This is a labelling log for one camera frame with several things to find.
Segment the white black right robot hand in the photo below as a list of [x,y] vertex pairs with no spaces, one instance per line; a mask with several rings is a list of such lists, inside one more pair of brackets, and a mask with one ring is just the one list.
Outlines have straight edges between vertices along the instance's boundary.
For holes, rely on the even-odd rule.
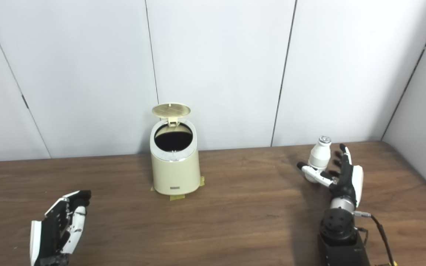
[[331,193],[331,209],[344,209],[354,212],[362,198],[364,170],[360,165],[353,165],[351,152],[343,143],[335,153],[334,164],[338,172],[327,171],[331,159],[330,143],[318,142],[311,150],[308,162],[298,162],[297,168],[304,178],[326,187]]

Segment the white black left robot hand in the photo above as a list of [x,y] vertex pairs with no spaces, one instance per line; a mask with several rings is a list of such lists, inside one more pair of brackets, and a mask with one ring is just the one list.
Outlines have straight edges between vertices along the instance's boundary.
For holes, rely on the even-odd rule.
[[44,219],[31,222],[30,264],[67,266],[84,231],[91,190],[63,195],[45,212]]

